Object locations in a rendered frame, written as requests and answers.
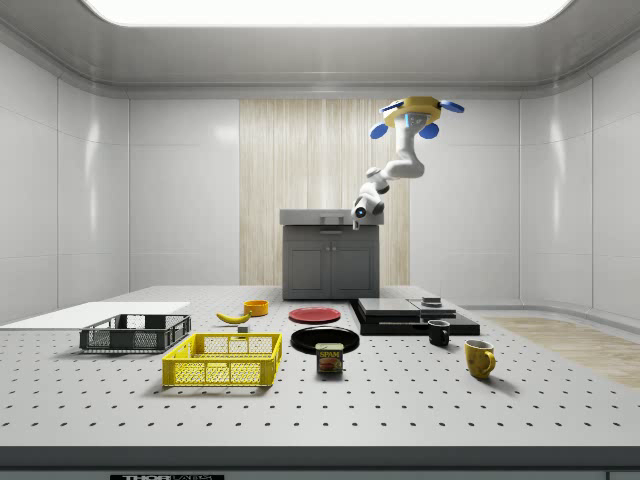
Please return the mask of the flat-sided can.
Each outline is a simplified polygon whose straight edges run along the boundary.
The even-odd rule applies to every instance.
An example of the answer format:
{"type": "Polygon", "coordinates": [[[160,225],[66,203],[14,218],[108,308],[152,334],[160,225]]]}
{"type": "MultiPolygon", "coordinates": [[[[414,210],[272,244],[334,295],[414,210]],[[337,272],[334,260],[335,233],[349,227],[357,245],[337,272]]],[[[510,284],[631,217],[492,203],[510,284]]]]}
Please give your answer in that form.
{"type": "Polygon", "coordinates": [[[319,373],[341,373],[343,371],[344,345],[342,343],[317,343],[315,351],[319,373]]]}

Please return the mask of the yellow basket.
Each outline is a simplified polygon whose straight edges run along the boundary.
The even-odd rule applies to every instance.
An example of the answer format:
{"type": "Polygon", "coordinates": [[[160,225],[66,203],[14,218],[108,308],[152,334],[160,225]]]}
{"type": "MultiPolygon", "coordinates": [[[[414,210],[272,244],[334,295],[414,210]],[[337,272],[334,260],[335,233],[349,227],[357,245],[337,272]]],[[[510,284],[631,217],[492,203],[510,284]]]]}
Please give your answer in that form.
{"type": "Polygon", "coordinates": [[[280,333],[195,333],[162,358],[165,386],[270,386],[280,333]]]}

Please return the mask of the yellow mug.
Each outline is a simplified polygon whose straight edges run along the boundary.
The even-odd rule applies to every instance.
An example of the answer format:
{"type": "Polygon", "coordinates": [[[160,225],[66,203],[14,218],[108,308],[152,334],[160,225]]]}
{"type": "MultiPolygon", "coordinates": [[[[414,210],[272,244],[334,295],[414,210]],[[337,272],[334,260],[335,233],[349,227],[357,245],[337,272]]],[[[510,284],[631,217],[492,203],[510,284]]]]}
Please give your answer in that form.
{"type": "Polygon", "coordinates": [[[496,366],[494,346],[482,340],[467,340],[464,344],[470,374],[478,379],[487,379],[496,366]]]}

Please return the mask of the drone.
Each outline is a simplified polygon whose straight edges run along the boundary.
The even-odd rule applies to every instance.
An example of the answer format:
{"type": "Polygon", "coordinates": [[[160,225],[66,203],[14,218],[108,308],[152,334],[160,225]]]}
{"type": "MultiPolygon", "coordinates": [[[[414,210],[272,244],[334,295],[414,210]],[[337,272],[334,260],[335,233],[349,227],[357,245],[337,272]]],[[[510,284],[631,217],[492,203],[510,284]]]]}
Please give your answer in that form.
{"type": "Polygon", "coordinates": [[[384,120],[374,125],[369,135],[372,139],[378,139],[386,134],[389,127],[396,126],[396,118],[400,118],[406,126],[409,126],[410,117],[418,115],[420,118],[426,118],[426,123],[419,135],[424,139],[433,139],[439,133],[439,127],[435,121],[440,118],[442,109],[455,113],[464,112],[464,107],[457,103],[449,100],[437,100],[430,96],[410,96],[394,100],[379,110],[383,114],[384,120]]]}

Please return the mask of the black stove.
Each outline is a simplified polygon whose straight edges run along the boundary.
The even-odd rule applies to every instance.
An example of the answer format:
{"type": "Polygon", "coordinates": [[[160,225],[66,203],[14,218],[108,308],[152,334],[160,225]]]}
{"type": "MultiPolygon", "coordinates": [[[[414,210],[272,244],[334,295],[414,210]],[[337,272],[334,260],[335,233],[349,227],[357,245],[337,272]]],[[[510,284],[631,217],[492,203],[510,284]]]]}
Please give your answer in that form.
{"type": "Polygon", "coordinates": [[[451,306],[428,307],[420,299],[360,298],[350,301],[362,335],[427,335],[429,320],[450,323],[451,335],[479,335],[480,325],[451,306]]]}

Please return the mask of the red plate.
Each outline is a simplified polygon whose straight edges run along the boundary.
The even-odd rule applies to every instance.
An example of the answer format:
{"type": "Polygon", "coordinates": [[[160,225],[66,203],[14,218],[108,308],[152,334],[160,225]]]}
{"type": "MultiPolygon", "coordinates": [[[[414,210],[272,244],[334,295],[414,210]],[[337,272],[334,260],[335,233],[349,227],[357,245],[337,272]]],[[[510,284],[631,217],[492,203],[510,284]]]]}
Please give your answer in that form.
{"type": "Polygon", "coordinates": [[[304,324],[323,324],[339,320],[341,313],[329,307],[303,307],[289,312],[289,319],[304,324]]]}

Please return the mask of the dark grey basket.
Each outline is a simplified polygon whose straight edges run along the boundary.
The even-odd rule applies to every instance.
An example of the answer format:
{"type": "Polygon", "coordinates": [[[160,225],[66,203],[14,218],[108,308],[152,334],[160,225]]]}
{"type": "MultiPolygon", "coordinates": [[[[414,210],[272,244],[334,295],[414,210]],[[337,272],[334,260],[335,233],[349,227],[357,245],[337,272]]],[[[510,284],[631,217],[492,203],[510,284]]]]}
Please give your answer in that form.
{"type": "Polygon", "coordinates": [[[107,353],[164,352],[190,330],[190,315],[119,314],[83,328],[80,348],[107,353]]]}

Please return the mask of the white cabinet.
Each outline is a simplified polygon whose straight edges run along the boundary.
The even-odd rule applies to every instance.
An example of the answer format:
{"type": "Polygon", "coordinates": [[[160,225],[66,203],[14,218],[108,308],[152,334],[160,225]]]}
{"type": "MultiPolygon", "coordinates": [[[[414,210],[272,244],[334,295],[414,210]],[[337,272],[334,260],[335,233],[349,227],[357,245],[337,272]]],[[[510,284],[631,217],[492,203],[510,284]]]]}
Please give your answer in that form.
{"type": "Polygon", "coordinates": [[[283,227],[285,300],[350,300],[378,295],[378,227],[283,227]]]}

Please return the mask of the black plate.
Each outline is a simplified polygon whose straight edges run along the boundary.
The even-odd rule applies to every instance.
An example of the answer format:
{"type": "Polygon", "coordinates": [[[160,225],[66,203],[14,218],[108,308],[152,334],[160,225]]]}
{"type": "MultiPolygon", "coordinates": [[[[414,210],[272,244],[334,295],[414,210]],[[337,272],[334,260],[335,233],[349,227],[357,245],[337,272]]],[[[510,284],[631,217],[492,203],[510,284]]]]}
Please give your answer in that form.
{"type": "Polygon", "coordinates": [[[306,354],[315,354],[319,343],[340,343],[344,352],[349,353],[359,347],[360,337],[351,330],[330,326],[304,328],[291,335],[291,345],[306,354]]]}

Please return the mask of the black mug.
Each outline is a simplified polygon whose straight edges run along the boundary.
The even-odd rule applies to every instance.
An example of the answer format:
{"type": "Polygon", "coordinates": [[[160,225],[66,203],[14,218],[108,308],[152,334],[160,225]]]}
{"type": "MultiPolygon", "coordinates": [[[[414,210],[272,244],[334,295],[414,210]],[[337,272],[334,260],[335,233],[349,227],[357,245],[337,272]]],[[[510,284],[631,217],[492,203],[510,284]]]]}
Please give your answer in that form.
{"type": "Polygon", "coordinates": [[[446,320],[429,320],[428,333],[432,345],[445,347],[449,344],[450,323],[446,320]]]}

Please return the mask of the white drawer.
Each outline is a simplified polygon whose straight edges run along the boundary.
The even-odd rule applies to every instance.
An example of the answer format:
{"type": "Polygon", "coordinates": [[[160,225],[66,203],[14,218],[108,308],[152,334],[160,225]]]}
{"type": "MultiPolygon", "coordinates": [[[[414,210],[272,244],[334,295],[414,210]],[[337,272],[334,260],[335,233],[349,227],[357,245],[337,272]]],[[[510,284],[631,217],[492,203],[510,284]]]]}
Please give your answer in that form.
{"type": "Polygon", "coordinates": [[[281,209],[281,225],[353,226],[350,209],[281,209]]]}

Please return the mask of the white board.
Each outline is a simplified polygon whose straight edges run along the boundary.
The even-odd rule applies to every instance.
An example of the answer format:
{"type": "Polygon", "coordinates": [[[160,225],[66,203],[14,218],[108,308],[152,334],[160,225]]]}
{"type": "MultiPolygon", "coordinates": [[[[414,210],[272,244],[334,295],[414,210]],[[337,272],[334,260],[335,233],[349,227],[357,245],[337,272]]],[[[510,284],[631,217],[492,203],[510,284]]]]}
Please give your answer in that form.
{"type": "Polygon", "coordinates": [[[88,302],[0,326],[4,330],[78,330],[118,314],[171,314],[189,302],[88,302]]]}

